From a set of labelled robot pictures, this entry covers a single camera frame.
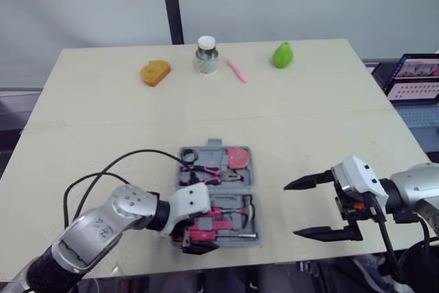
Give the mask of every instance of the white jar lid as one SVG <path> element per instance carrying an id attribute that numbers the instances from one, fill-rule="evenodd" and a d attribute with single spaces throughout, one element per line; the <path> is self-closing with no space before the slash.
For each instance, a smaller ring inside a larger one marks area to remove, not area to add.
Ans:
<path id="1" fill-rule="evenodd" d="M 204 50 L 214 49 L 217 41 L 212 36 L 201 36 L 198 39 L 198 47 Z"/>

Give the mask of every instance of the green pear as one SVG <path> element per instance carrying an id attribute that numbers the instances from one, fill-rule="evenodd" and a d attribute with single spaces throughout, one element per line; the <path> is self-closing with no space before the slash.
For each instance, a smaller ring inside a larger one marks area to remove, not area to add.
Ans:
<path id="1" fill-rule="evenodd" d="M 288 42 L 281 43 L 273 54 L 273 64 L 278 68 L 285 68 L 293 60 L 293 50 Z"/>

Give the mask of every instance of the bread slice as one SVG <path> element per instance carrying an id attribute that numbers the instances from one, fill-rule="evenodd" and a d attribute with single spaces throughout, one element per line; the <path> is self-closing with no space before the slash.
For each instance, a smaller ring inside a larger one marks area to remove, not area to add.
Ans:
<path id="1" fill-rule="evenodd" d="M 150 61 L 144 66 L 142 70 L 140 70 L 140 76 L 146 84 L 156 86 L 169 72 L 171 72 L 169 63 L 157 60 Z"/>

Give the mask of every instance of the black cable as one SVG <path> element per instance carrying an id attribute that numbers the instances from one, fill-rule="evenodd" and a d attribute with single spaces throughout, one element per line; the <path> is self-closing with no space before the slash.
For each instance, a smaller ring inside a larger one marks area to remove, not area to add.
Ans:
<path id="1" fill-rule="evenodd" d="M 424 219 L 418 217 L 418 221 L 420 226 L 423 228 L 424 233 L 423 259 L 424 262 L 426 262 L 428 258 L 428 248 L 430 247 L 430 232 L 428 231 L 427 223 L 425 223 Z"/>
<path id="2" fill-rule="evenodd" d="M 62 209 L 64 211 L 64 229 L 66 229 L 69 226 L 69 206 L 68 206 L 68 199 L 69 199 L 69 193 L 70 191 L 73 189 L 74 186 L 76 186 L 78 183 L 81 183 L 83 180 L 86 180 L 87 178 L 91 178 L 93 176 L 98 176 L 101 173 L 93 173 L 93 174 L 89 174 L 86 176 L 81 177 L 79 180 L 76 180 L 75 182 L 73 182 L 71 185 L 69 185 L 67 187 L 67 189 L 64 191 L 64 197 L 62 199 Z M 108 175 L 108 176 L 113 176 L 117 179 L 119 179 L 120 181 L 122 181 L 123 183 L 125 183 L 126 185 L 129 185 L 130 183 L 122 178 L 121 176 L 114 174 L 114 173 L 104 173 L 103 175 Z"/>
<path id="3" fill-rule="evenodd" d="M 385 227 L 385 222 L 383 220 L 378 221 L 379 230 L 381 231 L 381 236 L 383 236 L 383 241 L 385 249 L 387 250 L 387 256 L 390 259 L 391 269 L 394 269 L 394 274 L 397 281 L 402 281 L 402 273 L 399 268 L 398 261 L 396 259 L 395 251 L 393 250 L 392 243 L 390 242 L 389 234 L 387 228 Z"/>
<path id="4" fill-rule="evenodd" d="M 140 149 L 140 150 L 135 150 L 135 151 L 131 151 L 128 152 L 126 154 L 123 154 L 122 156 L 120 156 L 119 158 L 117 158 L 116 160 L 114 160 L 113 162 L 110 163 L 110 165 L 108 165 L 107 167 L 105 167 L 102 172 L 100 172 L 96 178 L 93 180 L 93 182 L 90 184 L 90 187 L 88 187 L 88 189 L 85 191 L 85 194 L 82 196 L 82 199 L 80 201 L 80 204 L 78 205 L 78 209 L 76 210 L 75 216 L 73 217 L 73 219 L 76 219 L 78 216 L 80 216 L 81 214 L 81 210 L 82 207 L 84 206 L 84 203 L 86 202 L 86 199 L 88 197 L 88 195 L 90 194 L 91 190 L 93 189 L 93 187 L 95 186 L 95 184 L 97 183 L 97 181 L 116 163 L 118 163 L 119 161 L 121 161 L 122 159 L 131 156 L 132 154 L 138 154 L 141 152 L 154 152 L 157 154 L 162 154 L 164 156 L 167 156 L 175 161 L 178 161 L 181 165 L 183 165 L 184 167 L 186 167 L 190 172 L 191 172 L 191 179 L 196 178 L 196 174 L 195 172 L 192 170 L 192 168 L 189 166 L 188 163 L 186 163 L 185 161 L 182 161 L 180 158 L 175 157 L 172 154 L 168 154 L 167 152 L 161 151 L 161 150 L 156 150 L 156 149 Z"/>
<path id="5" fill-rule="evenodd" d="M 425 240 L 421 240 L 420 242 L 418 242 L 418 243 L 416 243 L 416 244 L 410 246 L 410 247 L 409 247 L 407 250 L 405 250 L 404 253 L 399 257 L 399 259 L 398 259 L 398 266 L 399 266 L 399 268 L 402 269 L 405 259 L 407 258 L 407 256 L 408 256 L 413 250 L 415 250 L 415 249 L 417 249 L 417 248 L 425 248 L 425 246 L 427 245 L 427 252 L 428 252 L 428 248 L 429 248 L 429 246 L 430 246 L 430 243 L 432 243 L 432 242 L 437 242 L 438 240 L 439 240 L 439 238 L 437 238 L 437 237 L 432 237 L 432 238 L 429 238 L 429 239 L 428 239 L 427 244 L 425 243 Z"/>

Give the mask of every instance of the gray tool case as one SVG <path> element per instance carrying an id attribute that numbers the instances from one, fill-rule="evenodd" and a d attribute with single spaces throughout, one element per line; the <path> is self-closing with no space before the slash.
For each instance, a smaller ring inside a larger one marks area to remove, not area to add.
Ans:
<path id="1" fill-rule="evenodd" d="M 228 167 L 228 152 L 231 149 L 243 149 L 250 156 L 250 162 L 245 168 L 230 169 Z M 255 194 L 251 191 L 254 185 L 254 168 L 252 154 L 249 147 L 243 146 L 226 146 L 222 145 L 221 139 L 209 139 L 206 146 L 202 147 L 184 147 L 180 149 L 180 156 L 190 165 L 202 167 L 216 167 L 221 172 L 228 172 L 227 178 L 231 177 L 232 181 L 220 180 L 215 181 L 215 175 L 205 172 L 195 171 L 199 182 L 206 180 L 206 186 L 209 189 L 211 197 L 212 212 L 202 214 L 192 219 L 191 224 L 186 225 L 186 232 L 189 229 L 194 231 L 212 231 L 215 233 L 215 240 L 210 241 L 216 246 L 225 247 L 247 247 L 256 246 L 261 243 L 261 233 L 259 230 L 259 203 Z M 177 169 L 177 189 L 186 187 L 191 184 L 189 172 L 178 166 Z M 245 203 L 251 207 L 246 208 L 248 211 L 253 209 L 253 215 L 250 217 L 244 211 Z M 241 235 L 240 237 L 219 237 L 220 235 Z M 175 242 L 182 237 L 174 238 Z"/>

